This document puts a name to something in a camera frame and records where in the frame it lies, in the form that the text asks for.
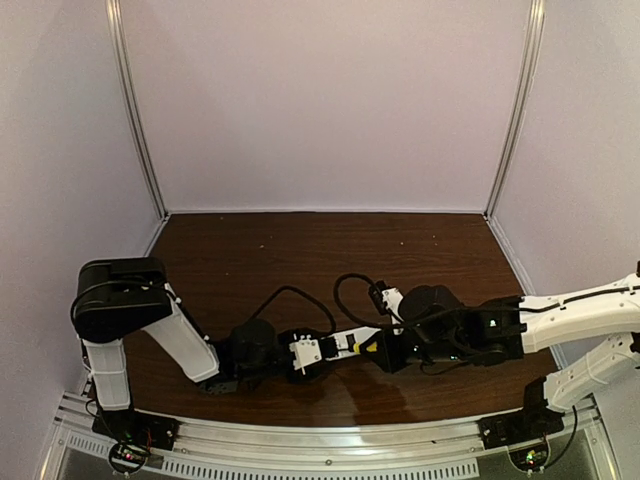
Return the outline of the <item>right aluminium frame post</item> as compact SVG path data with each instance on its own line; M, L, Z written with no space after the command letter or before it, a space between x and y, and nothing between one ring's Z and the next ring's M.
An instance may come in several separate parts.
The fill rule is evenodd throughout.
M496 214L524 124L526 107L538 67L545 20L546 2L544 0L531 1L514 101L498 167L484 210L484 217L487 221L491 221Z

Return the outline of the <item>white remote control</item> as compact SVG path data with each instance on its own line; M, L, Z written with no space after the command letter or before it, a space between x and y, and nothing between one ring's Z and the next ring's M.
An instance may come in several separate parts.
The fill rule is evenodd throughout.
M370 327L357 327L337 331L332 335L321 338L318 342L322 357L326 361L337 361L358 356L358 354L350 352L349 347L355 343L364 342L378 332L378 329Z

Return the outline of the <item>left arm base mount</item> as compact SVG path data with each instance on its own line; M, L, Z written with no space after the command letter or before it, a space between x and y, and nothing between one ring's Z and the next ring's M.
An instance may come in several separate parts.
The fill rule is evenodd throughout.
M120 475L129 477L160 459L155 450L173 449L179 422L174 418L136 410L103 411L94 414L92 431L115 443L109 448L107 462Z

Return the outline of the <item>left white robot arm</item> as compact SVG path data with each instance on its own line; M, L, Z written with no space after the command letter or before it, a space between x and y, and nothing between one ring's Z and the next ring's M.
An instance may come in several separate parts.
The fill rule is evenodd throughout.
M81 267L70 308L101 411L133 408L125 337L150 336L203 391L219 395L241 384L274 376L311 378L318 366L338 355L332 324L326 333L294 329L282 333L258 313L212 340L196 324L154 257L93 260Z

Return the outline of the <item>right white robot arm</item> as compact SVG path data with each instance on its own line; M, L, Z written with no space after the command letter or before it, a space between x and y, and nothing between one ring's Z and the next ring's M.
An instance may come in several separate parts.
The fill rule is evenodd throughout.
M432 363L443 353L457 364L493 366L556 344L602 337L603 342L566 368L525 388L522 415L542 419L569 411L582 397L609 385L639 364L639 275L582 291L514 296L466 306L446 287L420 286L407 294L372 285L387 324L365 325L350 353L384 367L409 355Z

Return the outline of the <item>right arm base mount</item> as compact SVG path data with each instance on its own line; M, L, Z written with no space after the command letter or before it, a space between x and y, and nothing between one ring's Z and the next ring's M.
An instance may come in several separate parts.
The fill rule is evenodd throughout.
M551 465L548 436L564 429L561 413L526 413L524 409L482 417L477 424L484 448L506 447L511 465L527 475Z

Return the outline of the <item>left aluminium frame post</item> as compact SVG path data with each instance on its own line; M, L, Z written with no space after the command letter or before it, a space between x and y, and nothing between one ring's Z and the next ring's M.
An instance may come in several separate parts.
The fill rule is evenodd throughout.
M161 188L152 164L149 146L144 132L131 70L131 63L128 55L126 33L122 16L122 5L118 0L106 0L105 7L109 34L115 55L116 70L121 85L124 108L134 148L155 214L158 219L164 220L168 217L169 212L161 193Z

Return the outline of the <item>aluminium frame post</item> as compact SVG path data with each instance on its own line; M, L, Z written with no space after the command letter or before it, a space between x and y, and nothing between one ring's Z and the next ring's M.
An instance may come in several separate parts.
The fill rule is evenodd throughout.
M115 55L116 70L121 85L124 108L134 148L155 214L158 219L164 220L168 217L169 212L161 193L161 188L152 164L149 146L144 132L131 70L131 63L128 55L126 33L122 16L122 5L118 0L106 0L105 7L109 34Z
M484 210L484 217L487 221L491 221L496 214L524 124L526 107L538 67L545 20L546 2L544 0L531 1L514 101L498 167Z

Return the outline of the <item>front aluminium rail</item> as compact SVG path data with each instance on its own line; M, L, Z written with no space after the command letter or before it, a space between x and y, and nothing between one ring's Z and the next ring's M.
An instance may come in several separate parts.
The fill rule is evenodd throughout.
M65 393L36 479L619 479L593 400L577 407L565 454L542 473L511 462L517 447L484 447L479 417L360 427L275 427L177 417L172 448L152 449L130 477L107 461L87 398Z

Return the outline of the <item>yellow handled screwdriver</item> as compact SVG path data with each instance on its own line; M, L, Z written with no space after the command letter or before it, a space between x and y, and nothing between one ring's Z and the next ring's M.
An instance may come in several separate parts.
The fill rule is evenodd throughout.
M364 345L363 343L355 343L349 347L349 351L358 355L364 355L368 353L376 353L378 350L377 343L373 342Z

